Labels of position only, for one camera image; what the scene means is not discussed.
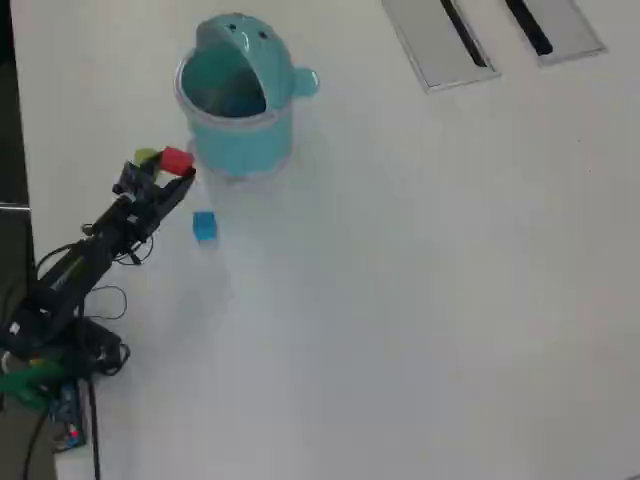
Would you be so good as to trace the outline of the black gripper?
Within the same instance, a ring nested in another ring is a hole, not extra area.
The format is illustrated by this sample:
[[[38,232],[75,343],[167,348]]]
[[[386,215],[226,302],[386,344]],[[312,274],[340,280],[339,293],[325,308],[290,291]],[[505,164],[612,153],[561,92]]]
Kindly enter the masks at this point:
[[[160,174],[157,161],[146,162],[146,173],[155,184]],[[99,218],[99,242],[105,248],[130,248],[143,242],[176,206],[181,203],[195,180],[196,170],[189,168],[184,175],[158,187],[155,199],[119,196]]]

